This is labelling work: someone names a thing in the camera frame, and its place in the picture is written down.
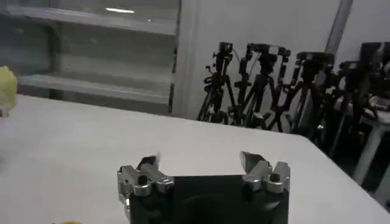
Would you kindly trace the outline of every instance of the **tripod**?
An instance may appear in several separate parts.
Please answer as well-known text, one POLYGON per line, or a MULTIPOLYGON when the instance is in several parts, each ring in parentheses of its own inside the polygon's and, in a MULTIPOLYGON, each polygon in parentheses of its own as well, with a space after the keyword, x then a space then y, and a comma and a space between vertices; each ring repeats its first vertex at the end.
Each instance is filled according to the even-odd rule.
MULTIPOLYGON (((262 129, 267 129, 265 120, 260 115, 261 104, 263 101, 265 87, 269 86, 271 89, 272 98, 275 96, 275 86, 274 79, 269 75, 274 71, 275 63, 278 59, 278 55, 283 57, 283 61, 288 61, 290 51, 286 50, 284 47, 278 47, 268 44, 248 44, 246 56, 241 60, 240 63, 240 74, 241 81, 235 83, 239 87, 238 95, 238 111, 241 117, 243 111, 247 109, 246 116, 244 116, 244 127, 256 128, 260 126, 262 129), (246 72, 247 62, 252 58, 252 51, 258 52, 260 57, 258 61, 260 62, 261 71, 260 74, 257 74, 253 86, 251 87, 248 95, 246 95, 246 89, 250 86, 250 83, 247 82, 249 75, 246 72)), ((286 70, 286 63, 282 62, 280 67, 280 76, 284 77, 286 70)))
POLYGON ((317 111, 313 110, 309 120, 307 138, 320 149, 324 148, 328 127, 333 121, 335 104, 342 96, 342 91, 339 88, 342 78, 342 74, 331 72, 326 75, 324 83, 318 87, 321 94, 320 109, 317 111), (330 88, 333 88, 333 90, 328 93, 327 90, 330 88))
POLYGON ((352 102, 353 106, 351 130, 355 135, 357 135, 362 116, 372 120, 378 119, 375 107, 369 103, 369 90, 372 88, 370 80, 376 74, 383 76, 384 66, 390 60, 389 56, 386 56, 385 51, 386 49, 383 46, 381 47, 381 43, 365 43, 362 45, 360 61, 345 61, 341 63, 340 69, 342 75, 346 78, 346 86, 343 92, 344 99, 341 104, 341 120, 333 138, 329 156, 334 157, 335 155, 350 102, 352 102), (373 115, 367 113, 366 109, 371 111, 373 115))
MULTIPOLYGON (((274 93, 272 94, 271 111, 273 111, 275 115, 274 115, 274 119, 271 120, 270 124, 266 127, 266 130, 272 130, 272 128, 275 125, 277 125, 278 131, 283 132, 281 117, 285 111, 289 110, 289 105, 279 105, 278 103, 279 103, 282 90, 283 92, 286 93, 285 89, 288 89, 291 86, 290 84, 283 83, 283 79, 285 78, 285 73, 286 73, 286 67, 288 64, 288 57, 290 56, 290 53, 291 53, 290 51, 287 51, 286 54, 282 57, 282 64, 280 66, 279 77, 277 80, 278 85, 274 93)), ((267 112, 263 116, 264 122, 266 122, 270 118, 270 116, 271 116, 271 112, 267 112)), ((289 121, 289 123, 291 123, 291 118, 288 114, 286 115, 286 118, 289 121)))
POLYGON ((390 42, 364 43, 363 46, 379 50, 370 91, 377 96, 376 109, 390 112, 390 42))
POLYGON ((314 80, 316 75, 323 71, 326 75, 329 75, 333 69, 334 56, 332 54, 324 52, 301 52, 297 54, 296 68, 294 70, 291 84, 288 86, 287 97, 283 106, 284 111, 288 111, 291 102, 295 98, 296 94, 301 91, 301 96, 298 102, 294 118, 291 121, 291 133, 299 133, 302 131, 302 127, 299 126, 302 118, 302 111, 306 103, 308 92, 311 93, 313 100, 313 110, 317 111, 321 107, 321 92, 318 90, 314 80), (298 75, 301 73, 302 81, 296 85, 298 75))
POLYGON ((213 58, 216 58, 216 63, 213 65, 213 67, 216 68, 216 71, 211 72, 211 68, 206 66, 206 69, 211 74, 211 77, 207 77, 204 80, 204 83, 206 84, 204 90, 207 92, 207 95, 197 116, 198 121, 209 121, 212 123, 223 122, 224 124, 229 123, 228 114, 221 110, 222 99, 224 97, 223 86, 225 84, 229 92, 234 118, 238 121, 232 84, 230 82, 230 77, 226 74, 226 69, 233 57, 231 54, 232 50, 233 44, 220 42, 218 53, 213 54, 213 58))

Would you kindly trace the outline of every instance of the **floor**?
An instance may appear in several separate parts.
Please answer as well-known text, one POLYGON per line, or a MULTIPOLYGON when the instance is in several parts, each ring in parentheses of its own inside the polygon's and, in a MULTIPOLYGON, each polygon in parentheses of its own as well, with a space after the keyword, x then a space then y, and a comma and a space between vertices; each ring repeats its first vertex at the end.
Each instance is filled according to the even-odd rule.
MULTIPOLYGON (((350 121, 346 122, 340 137, 340 143, 333 161, 348 175, 352 176, 353 171, 358 164, 359 157, 371 131, 370 126, 362 125, 358 137, 351 137, 348 132, 350 121)), ((362 187, 368 193, 373 193, 379 187, 380 181, 390 164, 390 133, 386 133, 369 169, 369 173, 364 180, 362 187)))

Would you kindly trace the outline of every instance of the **shelf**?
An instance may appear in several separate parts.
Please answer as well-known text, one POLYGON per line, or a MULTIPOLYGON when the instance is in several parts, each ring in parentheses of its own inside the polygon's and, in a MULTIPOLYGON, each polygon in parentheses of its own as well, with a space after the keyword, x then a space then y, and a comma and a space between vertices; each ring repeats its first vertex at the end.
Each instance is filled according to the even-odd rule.
POLYGON ((117 79, 116 81, 123 83, 123 85, 115 85, 113 82, 101 83, 72 79, 74 76, 75 75, 64 73, 23 75, 18 77, 18 83, 20 85, 58 89, 62 91, 72 91, 75 93, 85 93, 141 102, 166 105, 169 102, 170 84, 168 83, 151 83, 150 81, 139 81, 127 78, 125 83, 122 80, 117 79))
POLYGON ((111 27, 164 35, 176 34, 176 21, 173 19, 153 19, 148 22, 147 19, 143 21, 139 18, 121 18, 96 13, 42 7, 23 7, 18 5, 8 5, 7 9, 5 11, 2 10, 1 12, 5 12, 6 14, 12 16, 26 16, 30 18, 48 19, 67 23, 111 27))

